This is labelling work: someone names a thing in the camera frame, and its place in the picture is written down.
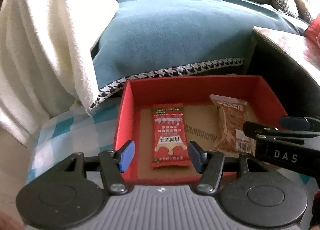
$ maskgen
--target snack wrapper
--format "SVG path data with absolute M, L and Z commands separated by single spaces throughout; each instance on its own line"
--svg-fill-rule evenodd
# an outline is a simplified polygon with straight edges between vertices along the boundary
M 189 166 L 182 104 L 156 105 L 153 118 L 153 162 L 151 167 Z
M 247 102 L 241 99 L 210 95 L 211 101 L 218 106 L 221 137 L 213 144 L 214 149 L 228 153 L 251 153 L 253 140 L 242 131 L 247 120 Z

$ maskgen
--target white towel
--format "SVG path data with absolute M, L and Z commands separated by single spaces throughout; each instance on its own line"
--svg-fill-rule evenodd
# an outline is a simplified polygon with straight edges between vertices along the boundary
M 116 0 L 3 0 L 0 125 L 22 144 L 75 99 L 95 102 L 90 50 L 117 9 Z

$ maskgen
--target metal screw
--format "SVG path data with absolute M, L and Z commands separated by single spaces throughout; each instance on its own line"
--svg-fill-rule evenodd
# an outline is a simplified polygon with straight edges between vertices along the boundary
M 161 187 L 161 188 L 158 188 L 157 191 L 160 193 L 163 193 L 164 191 L 166 191 L 166 189 L 164 187 Z
M 125 185 L 121 183 L 112 184 L 110 190 L 115 193 L 121 193 L 125 191 Z
M 116 154 L 115 150 L 106 150 L 106 152 L 108 152 L 110 154 L 110 157 L 113 158 Z
M 213 190 L 213 186 L 209 184 L 199 184 L 197 190 L 201 193 L 209 193 Z

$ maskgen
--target houndstooth trim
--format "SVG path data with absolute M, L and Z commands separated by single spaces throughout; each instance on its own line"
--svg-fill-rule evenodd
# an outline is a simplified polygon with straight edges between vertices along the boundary
M 275 0 L 278 10 L 286 15 L 299 19 L 298 10 L 296 5 L 291 5 L 288 0 Z
M 312 17 L 312 15 L 311 15 L 311 13 L 309 12 L 308 9 L 305 10 L 305 12 L 304 12 L 302 17 L 309 24 L 312 23 L 312 21 L 313 21 L 313 17 Z
M 231 59 L 219 59 L 219 60 L 209 60 L 195 64 L 188 64 L 184 66 L 166 68 L 155 70 L 146 73 L 140 73 L 137 75 L 124 77 L 114 82 L 106 85 L 99 90 L 99 95 L 94 104 L 89 108 L 89 110 L 98 106 L 105 99 L 112 96 L 116 92 L 123 89 L 124 84 L 127 80 L 141 79 L 141 78 L 157 78 L 157 77 L 174 77 L 174 76 L 190 76 L 193 74 L 201 73 L 207 70 L 224 68 L 224 67 L 236 67 L 241 66 L 244 62 L 244 58 L 231 58 Z

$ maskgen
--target barcode label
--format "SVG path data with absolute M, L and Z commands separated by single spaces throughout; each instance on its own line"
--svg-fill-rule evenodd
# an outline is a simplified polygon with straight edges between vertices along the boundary
M 250 143 L 244 140 L 236 140 L 236 151 L 237 152 L 244 152 L 244 153 L 251 153 Z

